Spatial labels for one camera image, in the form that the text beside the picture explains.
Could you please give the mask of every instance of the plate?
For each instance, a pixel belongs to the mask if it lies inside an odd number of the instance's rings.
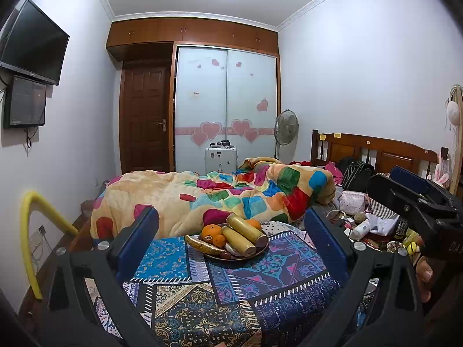
[[[227,225],[227,223],[218,224],[218,226],[220,226],[220,227],[225,227],[226,225]],[[257,248],[256,252],[253,255],[249,256],[249,257],[236,257],[236,258],[226,259],[226,258],[220,258],[218,256],[213,256],[213,255],[207,254],[207,253],[203,253],[203,254],[208,258],[214,259],[216,261],[221,261],[221,262],[234,263],[234,262],[240,262],[240,261],[247,261],[247,260],[249,260],[251,258],[257,257],[258,255],[262,254],[267,249],[267,247],[269,246],[269,239],[268,239],[269,236],[264,231],[262,231],[262,233],[265,236],[267,236],[267,245],[265,247],[263,247],[263,248]]]

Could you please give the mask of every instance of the frosted glass door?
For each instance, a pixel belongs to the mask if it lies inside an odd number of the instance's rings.
[[[274,155],[276,59],[228,50],[227,139],[246,158]]]
[[[205,149],[225,139],[227,51],[181,47],[175,88],[175,170],[205,174]]]

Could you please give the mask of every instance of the white suitcase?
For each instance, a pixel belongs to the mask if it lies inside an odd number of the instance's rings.
[[[232,174],[237,170],[238,152],[230,141],[211,143],[205,150],[205,173],[218,172]]]

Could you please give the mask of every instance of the orange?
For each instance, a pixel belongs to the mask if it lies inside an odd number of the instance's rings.
[[[203,228],[201,232],[201,237],[205,242],[212,244],[212,240],[215,236],[220,235],[222,232],[222,228],[219,227],[217,224],[209,224]]]
[[[223,235],[216,235],[212,239],[212,244],[214,244],[217,248],[223,248],[225,246],[226,239]]]
[[[262,231],[262,226],[260,225],[260,223],[257,220],[255,220],[255,219],[247,219],[246,222],[249,223],[254,228],[257,228],[259,231]]]

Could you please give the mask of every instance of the bed post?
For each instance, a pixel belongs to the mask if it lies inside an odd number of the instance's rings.
[[[312,151],[310,153],[310,161],[315,166],[314,160],[318,159],[318,129],[312,130]]]

